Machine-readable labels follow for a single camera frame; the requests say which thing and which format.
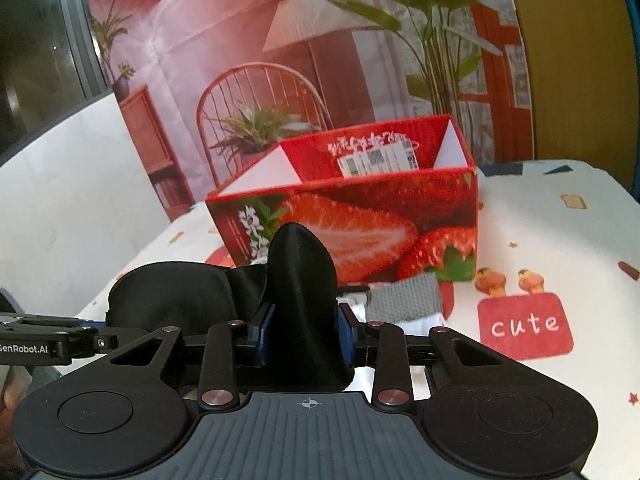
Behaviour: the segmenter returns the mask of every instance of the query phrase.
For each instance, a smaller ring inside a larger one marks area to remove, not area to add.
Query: yellow-brown wall
[[[624,0],[515,0],[532,87],[536,155],[576,158],[630,188],[638,81]]]

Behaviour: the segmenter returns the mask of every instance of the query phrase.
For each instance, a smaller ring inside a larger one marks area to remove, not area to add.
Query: window
[[[104,92],[106,83],[82,0],[0,0],[0,9],[1,156]]]

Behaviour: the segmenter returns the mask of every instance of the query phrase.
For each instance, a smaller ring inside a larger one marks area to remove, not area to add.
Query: blue curtain
[[[631,28],[636,44],[636,70],[638,70],[638,81],[640,82],[640,0],[626,0],[631,19]],[[634,182],[631,190],[637,202],[640,202],[640,132],[638,133],[638,145],[636,147],[636,167],[634,168]]]

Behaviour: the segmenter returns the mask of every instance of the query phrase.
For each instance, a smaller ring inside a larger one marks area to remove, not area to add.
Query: backdrop poster
[[[532,157],[513,0],[89,0],[170,218],[283,137],[447,113],[476,162]]]

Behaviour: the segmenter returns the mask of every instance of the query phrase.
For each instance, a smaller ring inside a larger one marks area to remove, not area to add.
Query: gray ribbed plate
[[[51,480],[37,473],[33,480]],[[175,455],[134,480],[477,480],[443,460],[408,416],[357,392],[253,394],[206,415]],[[577,480],[564,476],[561,480]]]

